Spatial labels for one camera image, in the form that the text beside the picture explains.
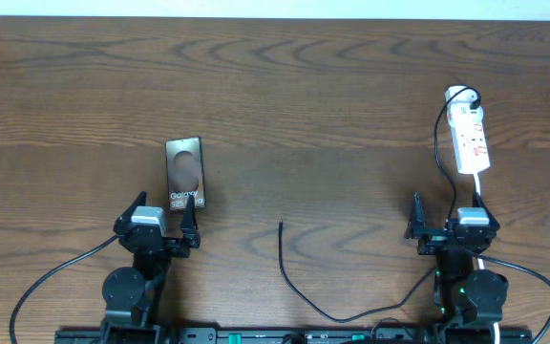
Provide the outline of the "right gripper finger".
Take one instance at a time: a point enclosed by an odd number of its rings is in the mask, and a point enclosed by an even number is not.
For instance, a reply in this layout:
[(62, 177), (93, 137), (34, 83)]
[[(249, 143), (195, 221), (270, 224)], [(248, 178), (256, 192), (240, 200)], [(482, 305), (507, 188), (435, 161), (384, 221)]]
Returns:
[(416, 192), (412, 198), (412, 212), (408, 221), (404, 238), (419, 239), (426, 234), (426, 222), (420, 195)]
[(473, 196), (473, 207), (482, 207), (486, 210), (489, 219), (490, 224), (487, 226), (471, 226), (472, 228), (475, 228), (477, 231), (480, 231), (481, 233), (490, 233), (490, 234), (496, 234), (500, 230), (500, 224), (494, 217), (494, 215), (491, 213), (491, 211), (488, 209), (486, 203), (482, 200), (482, 197), (475, 193)]

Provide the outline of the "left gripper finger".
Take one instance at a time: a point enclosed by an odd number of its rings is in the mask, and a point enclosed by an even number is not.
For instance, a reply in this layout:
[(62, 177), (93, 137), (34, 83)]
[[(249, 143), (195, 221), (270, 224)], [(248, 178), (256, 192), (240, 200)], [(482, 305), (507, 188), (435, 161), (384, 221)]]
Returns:
[(146, 204), (147, 192), (141, 191), (131, 205), (116, 219), (114, 233), (126, 233), (132, 227), (132, 216), (139, 206)]
[(183, 211), (180, 230), (186, 239), (198, 239), (200, 237), (199, 228), (195, 213), (195, 197), (188, 197), (185, 209)]

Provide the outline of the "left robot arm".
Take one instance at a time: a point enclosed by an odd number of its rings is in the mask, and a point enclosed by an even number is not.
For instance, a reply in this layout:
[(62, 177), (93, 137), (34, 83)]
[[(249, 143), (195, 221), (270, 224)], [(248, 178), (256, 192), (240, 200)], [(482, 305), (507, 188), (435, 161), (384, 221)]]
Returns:
[(148, 206), (146, 200), (147, 193), (140, 192), (114, 224), (118, 242), (133, 254), (133, 264), (113, 270), (102, 285), (106, 310), (101, 343), (167, 342), (169, 331), (156, 323), (156, 313), (171, 260), (189, 257), (201, 244), (193, 196), (183, 210), (179, 238), (165, 235), (164, 210)]

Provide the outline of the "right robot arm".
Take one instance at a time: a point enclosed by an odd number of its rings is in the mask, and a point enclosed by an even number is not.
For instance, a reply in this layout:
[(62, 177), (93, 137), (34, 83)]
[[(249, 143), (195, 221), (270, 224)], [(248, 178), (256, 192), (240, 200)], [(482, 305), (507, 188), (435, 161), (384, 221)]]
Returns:
[(434, 303), (442, 319), (433, 324), (436, 343), (490, 343), (497, 341), (494, 326), (502, 320), (508, 280), (501, 274), (475, 267), (475, 256), (485, 251), (500, 225), (481, 197), (442, 227), (428, 227), (420, 196), (413, 195), (405, 237), (417, 241), (419, 255), (436, 261)]

